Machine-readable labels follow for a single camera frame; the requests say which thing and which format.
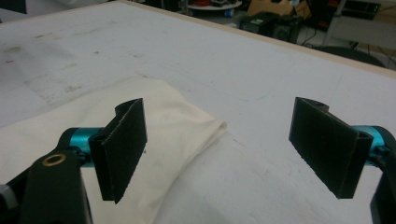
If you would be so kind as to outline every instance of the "white cloth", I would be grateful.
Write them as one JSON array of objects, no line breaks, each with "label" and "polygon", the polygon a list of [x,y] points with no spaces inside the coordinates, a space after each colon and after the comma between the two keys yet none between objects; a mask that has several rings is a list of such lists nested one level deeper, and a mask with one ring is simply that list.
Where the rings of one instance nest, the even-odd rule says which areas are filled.
[{"label": "white cloth", "polygon": [[67,128],[106,126],[116,105],[135,98],[144,100],[148,143],[124,197],[118,204],[103,202],[94,168],[82,173],[94,223],[152,223],[175,178],[226,128],[158,79],[123,80],[0,129],[0,183],[53,150]]}]

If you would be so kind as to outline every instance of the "floor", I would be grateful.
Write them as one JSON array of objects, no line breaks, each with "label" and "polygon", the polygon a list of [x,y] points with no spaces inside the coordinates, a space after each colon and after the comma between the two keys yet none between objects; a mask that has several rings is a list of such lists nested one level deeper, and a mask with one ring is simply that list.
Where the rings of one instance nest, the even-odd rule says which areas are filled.
[{"label": "floor", "polygon": [[[218,24],[223,24],[227,26],[231,26],[234,28],[238,28],[239,21],[246,16],[246,11],[244,10],[236,10],[232,18],[226,18],[224,16],[224,11],[194,11],[194,17],[212,21]],[[297,44],[304,45],[306,47],[316,47],[320,46],[325,32],[316,30],[310,27],[303,26],[300,31]],[[341,39],[332,39],[329,43],[329,46],[340,46],[340,47],[349,47],[349,41],[341,40]],[[381,52],[380,50],[375,50],[373,46],[366,45],[358,45],[357,50],[369,53],[370,55],[376,57],[379,61],[381,61],[388,69],[396,71],[396,51],[388,50],[387,52]]]}]

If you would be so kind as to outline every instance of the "table surface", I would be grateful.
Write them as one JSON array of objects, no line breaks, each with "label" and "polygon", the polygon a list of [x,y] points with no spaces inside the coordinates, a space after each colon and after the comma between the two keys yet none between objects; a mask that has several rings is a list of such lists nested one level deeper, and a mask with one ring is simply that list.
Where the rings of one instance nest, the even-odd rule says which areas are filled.
[{"label": "table surface", "polygon": [[228,132],[168,192],[156,223],[371,223],[380,171],[337,200],[288,140],[296,96],[396,133],[396,73],[112,2],[0,24],[0,127],[127,77],[166,80]]}]

